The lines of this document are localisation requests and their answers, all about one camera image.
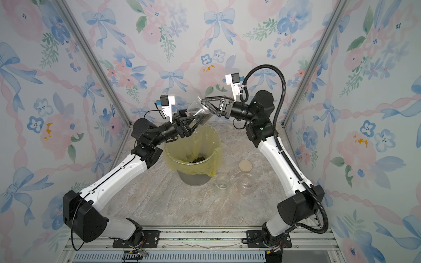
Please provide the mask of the beige round jar lid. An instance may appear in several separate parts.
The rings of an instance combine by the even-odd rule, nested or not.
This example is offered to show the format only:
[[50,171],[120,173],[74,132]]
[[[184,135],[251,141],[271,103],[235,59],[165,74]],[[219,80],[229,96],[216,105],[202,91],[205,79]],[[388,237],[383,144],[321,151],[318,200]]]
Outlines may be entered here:
[[239,162],[239,170],[248,173],[253,169],[253,164],[249,160],[241,160]]

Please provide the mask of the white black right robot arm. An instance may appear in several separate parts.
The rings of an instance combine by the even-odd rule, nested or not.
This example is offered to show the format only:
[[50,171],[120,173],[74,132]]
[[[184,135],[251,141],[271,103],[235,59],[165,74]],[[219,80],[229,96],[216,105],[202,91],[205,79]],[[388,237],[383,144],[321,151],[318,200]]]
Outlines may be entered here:
[[284,149],[275,122],[270,120],[276,109],[273,95],[259,91],[249,104],[213,96],[202,99],[201,105],[218,117],[246,121],[248,139],[269,161],[284,188],[286,199],[277,205],[275,216],[262,226],[264,244],[268,247],[280,244],[297,227],[316,234],[326,233],[328,218],[322,205],[325,192],[306,178]]

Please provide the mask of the translucent round container lid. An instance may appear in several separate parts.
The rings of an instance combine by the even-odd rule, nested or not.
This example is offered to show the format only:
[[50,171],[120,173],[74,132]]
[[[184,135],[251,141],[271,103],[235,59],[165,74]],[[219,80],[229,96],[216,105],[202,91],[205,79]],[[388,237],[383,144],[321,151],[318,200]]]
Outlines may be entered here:
[[223,163],[227,168],[234,168],[237,166],[237,158],[233,155],[226,155],[223,158]]

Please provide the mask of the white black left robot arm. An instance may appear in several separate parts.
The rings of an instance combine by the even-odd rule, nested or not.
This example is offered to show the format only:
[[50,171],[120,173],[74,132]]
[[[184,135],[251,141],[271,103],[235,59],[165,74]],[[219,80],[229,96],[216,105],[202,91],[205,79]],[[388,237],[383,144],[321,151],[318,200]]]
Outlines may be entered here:
[[121,189],[159,160],[163,152],[159,145],[190,137],[205,123],[207,114],[189,116],[186,110],[179,110],[174,117],[173,122],[160,126],[146,118],[136,120],[132,130],[136,143],[130,154],[92,185],[79,192],[70,190],[64,195],[64,224],[70,228],[72,236],[77,235],[84,243],[108,237],[135,248],[142,245],[143,228],[139,223],[130,218],[106,217],[100,212]]

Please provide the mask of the glass jar with tea leaves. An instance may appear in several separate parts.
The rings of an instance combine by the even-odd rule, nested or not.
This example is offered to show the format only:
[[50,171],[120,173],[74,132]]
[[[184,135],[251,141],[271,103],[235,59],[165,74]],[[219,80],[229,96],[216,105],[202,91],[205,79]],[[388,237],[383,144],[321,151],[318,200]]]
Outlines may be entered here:
[[221,190],[227,190],[231,186],[231,178],[227,175],[219,175],[216,178],[216,187]]

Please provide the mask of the small jar with grey lid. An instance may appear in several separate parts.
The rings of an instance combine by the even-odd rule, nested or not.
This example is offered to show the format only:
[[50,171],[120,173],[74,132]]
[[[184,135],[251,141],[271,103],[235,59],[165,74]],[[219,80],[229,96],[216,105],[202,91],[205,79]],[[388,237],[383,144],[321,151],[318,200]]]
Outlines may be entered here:
[[189,117],[203,115],[204,122],[207,122],[213,116],[213,113],[201,103],[201,98],[198,96],[187,108],[186,115]]

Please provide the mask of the translucent plastic container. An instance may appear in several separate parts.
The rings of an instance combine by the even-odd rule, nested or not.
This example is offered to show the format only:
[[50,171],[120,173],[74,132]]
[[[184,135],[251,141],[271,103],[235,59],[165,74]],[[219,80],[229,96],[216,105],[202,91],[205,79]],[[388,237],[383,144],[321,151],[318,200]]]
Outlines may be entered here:
[[241,195],[247,196],[255,190],[255,179],[251,174],[240,174],[237,176],[237,190]]

